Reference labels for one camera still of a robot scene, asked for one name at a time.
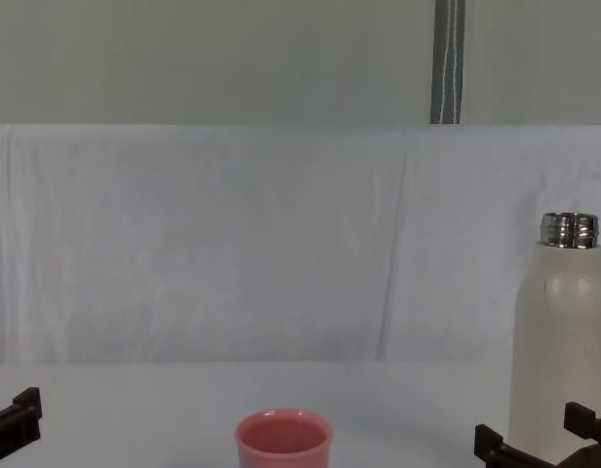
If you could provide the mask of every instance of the white wall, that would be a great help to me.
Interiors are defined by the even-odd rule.
[[[433,9],[0,0],[0,123],[425,123]]]
[[[462,121],[601,124],[601,0],[468,0]]]

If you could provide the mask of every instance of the water bottle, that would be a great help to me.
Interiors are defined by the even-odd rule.
[[[508,442],[551,463],[592,444],[565,404],[601,413],[601,248],[593,214],[548,213],[517,294]]]

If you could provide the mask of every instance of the cup rim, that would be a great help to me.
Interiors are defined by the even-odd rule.
[[[257,448],[251,447],[248,444],[245,444],[244,441],[240,438],[240,431],[244,429],[248,424],[253,421],[261,420],[265,417],[268,417],[272,414],[294,414],[301,415],[306,417],[307,420],[310,420],[314,424],[316,424],[320,429],[324,431],[326,434],[326,438],[323,442],[318,444],[316,447],[309,448],[303,451],[293,451],[291,453],[275,453],[271,451],[263,451]],[[259,455],[267,458],[298,458],[300,456],[306,456],[313,454],[314,452],[318,452],[323,450],[325,447],[328,447],[331,441],[333,440],[333,428],[331,427],[331,423],[327,420],[326,417],[318,414],[317,412],[311,411],[309,409],[303,408],[271,408],[271,409],[263,409],[261,411],[254,412],[253,414],[249,414],[244,419],[242,419],[235,428],[235,442],[237,443],[240,449],[252,453],[254,455]]]

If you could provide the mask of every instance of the wrinkled white sheet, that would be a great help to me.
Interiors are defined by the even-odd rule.
[[[0,127],[0,360],[375,358],[403,144]]]
[[[601,231],[601,127],[432,127],[407,141],[381,355],[510,359],[541,215],[595,213]]]
[[[553,210],[601,127],[0,127],[0,362],[503,361]]]

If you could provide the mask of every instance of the black clamp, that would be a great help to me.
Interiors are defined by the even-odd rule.
[[[30,387],[0,411],[0,460],[40,439],[40,391]]]

